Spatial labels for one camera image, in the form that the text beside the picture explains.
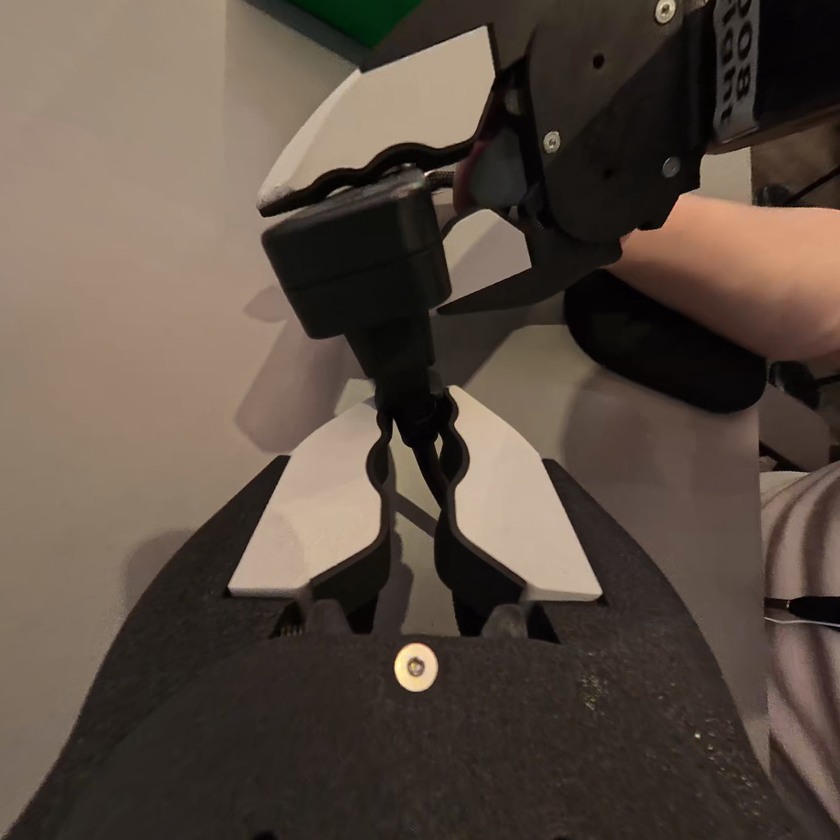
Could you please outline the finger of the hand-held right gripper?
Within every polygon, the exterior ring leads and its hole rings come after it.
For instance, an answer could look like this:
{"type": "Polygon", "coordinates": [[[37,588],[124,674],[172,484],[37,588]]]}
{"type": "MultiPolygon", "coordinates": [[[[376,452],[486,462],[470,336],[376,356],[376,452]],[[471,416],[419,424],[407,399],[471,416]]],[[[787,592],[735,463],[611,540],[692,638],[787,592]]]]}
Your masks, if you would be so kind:
{"type": "Polygon", "coordinates": [[[486,208],[448,220],[444,254],[451,286],[447,305],[531,268],[524,233],[486,208]]]}
{"type": "Polygon", "coordinates": [[[351,73],[300,127],[257,195],[261,216],[409,164],[429,170],[473,140],[496,79],[482,25],[370,70],[351,73]]]}

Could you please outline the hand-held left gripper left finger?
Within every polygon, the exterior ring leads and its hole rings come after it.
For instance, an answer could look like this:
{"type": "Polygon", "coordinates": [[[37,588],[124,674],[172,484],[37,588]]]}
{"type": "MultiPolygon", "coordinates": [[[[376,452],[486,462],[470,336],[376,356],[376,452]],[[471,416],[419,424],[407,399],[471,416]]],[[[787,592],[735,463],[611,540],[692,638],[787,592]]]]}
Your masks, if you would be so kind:
{"type": "Polygon", "coordinates": [[[371,601],[391,569],[391,422],[373,398],[291,453],[230,578],[234,597],[371,601]]]}

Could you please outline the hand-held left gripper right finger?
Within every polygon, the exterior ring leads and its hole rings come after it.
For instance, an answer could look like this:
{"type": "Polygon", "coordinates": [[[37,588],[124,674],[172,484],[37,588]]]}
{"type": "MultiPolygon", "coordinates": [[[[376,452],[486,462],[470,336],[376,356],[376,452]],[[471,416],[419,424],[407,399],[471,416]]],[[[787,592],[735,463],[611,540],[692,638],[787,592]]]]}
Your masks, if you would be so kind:
{"type": "Polygon", "coordinates": [[[537,450],[458,387],[443,405],[440,580],[464,603],[597,601],[602,587],[537,450]]]}

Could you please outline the black power strip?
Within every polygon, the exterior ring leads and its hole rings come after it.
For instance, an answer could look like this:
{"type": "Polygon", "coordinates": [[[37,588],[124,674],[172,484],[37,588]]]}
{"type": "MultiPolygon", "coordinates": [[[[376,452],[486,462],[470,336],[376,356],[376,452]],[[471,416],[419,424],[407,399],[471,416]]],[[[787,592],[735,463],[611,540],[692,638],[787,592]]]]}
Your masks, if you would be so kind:
{"type": "Polygon", "coordinates": [[[434,186],[408,167],[264,231],[266,257],[309,338],[425,314],[449,298],[434,186]]]}

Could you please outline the person's right forearm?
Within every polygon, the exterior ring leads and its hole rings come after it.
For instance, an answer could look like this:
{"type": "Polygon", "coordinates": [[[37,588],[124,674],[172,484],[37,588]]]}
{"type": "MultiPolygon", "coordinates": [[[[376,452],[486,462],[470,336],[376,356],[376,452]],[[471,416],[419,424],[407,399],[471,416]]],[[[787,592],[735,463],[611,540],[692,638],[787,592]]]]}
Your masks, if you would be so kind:
{"type": "Polygon", "coordinates": [[[688,193],[622,239],[618,279],[775,361],[838,359],[839,211],[688,193]]]}

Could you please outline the green plastic bin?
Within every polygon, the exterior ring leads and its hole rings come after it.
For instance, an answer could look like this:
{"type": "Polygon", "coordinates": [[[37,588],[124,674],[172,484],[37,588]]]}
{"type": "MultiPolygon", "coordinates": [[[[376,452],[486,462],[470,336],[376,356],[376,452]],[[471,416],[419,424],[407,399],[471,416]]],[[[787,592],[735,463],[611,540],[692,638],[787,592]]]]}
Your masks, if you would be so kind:
{"type": "Polygon", "coordinates": [[[327,45],[332,39],[372,48],[421,2],[248,1],[248,4],[321,44],[327,45]]]}

